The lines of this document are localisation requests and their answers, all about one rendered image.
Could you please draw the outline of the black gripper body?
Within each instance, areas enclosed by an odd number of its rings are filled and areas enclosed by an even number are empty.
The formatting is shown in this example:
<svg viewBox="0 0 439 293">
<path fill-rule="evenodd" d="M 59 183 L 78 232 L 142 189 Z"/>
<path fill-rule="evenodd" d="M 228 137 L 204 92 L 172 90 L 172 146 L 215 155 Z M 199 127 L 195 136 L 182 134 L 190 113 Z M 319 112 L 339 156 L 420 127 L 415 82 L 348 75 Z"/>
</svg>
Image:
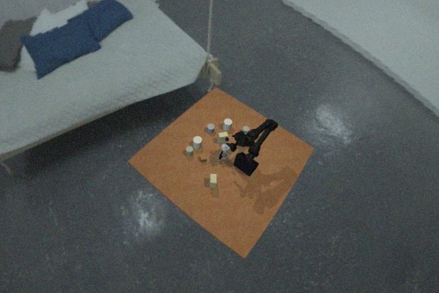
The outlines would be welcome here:
<svg viewBox="0 0 439 293">
<path fill-rule="evenodd" d="M 243 131 L 240 131 L 240 134 L 242 135 L 242 137 L 244 137 L 245 136 L 245 133 L 243 132 Z M 245 138 L 245 137 L 244 137 Z M 237 149 L 237 146 L 238 145 L 238 142 L 236 142 L 235 144 L 234 143 L 231 143 L 231 145 L 230 145 L 230 149 L 231 149 L 231 151 L 232 152 L 235 152 L 236 151 L 236 149 Z M 238 145 L 239 146 L 239 145 Z"/>
</svg>

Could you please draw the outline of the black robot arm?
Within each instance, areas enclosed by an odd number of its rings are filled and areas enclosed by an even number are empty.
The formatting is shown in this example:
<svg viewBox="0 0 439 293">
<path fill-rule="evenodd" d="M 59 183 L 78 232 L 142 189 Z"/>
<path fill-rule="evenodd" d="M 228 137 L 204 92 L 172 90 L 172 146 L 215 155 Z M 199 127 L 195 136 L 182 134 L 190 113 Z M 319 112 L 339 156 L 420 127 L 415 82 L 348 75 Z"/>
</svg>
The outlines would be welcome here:
<svg viewBox="0 0 439 293">
<path fill-rule="evenodd" d="M 267 119 L 263 124 L 258 126 L 256 129 L 252 129 L 249 131 L 244 137 L 240 134 L 240 132 L 236 133 L 234 135 L 234 139 L 236 142 L 238 142 L 239 146 L 241 147 L 249 147 L 248 154 L 246 156 L 246 159 L 249 162 L 252 162 L 254 157 L 258 156 L 258 153 L 260 151 L 261 144 L 264 142 L 264 140 L 268 137 L 270 132 L 274 131 L 278 127 L 278 123 L 275 122 L 273 119 Z M 258 138 L 258 135 L 264 131 L 261 136 Z M 258 140 L 255 142 L 255 140 L 258 138 Z"/>
</svg>

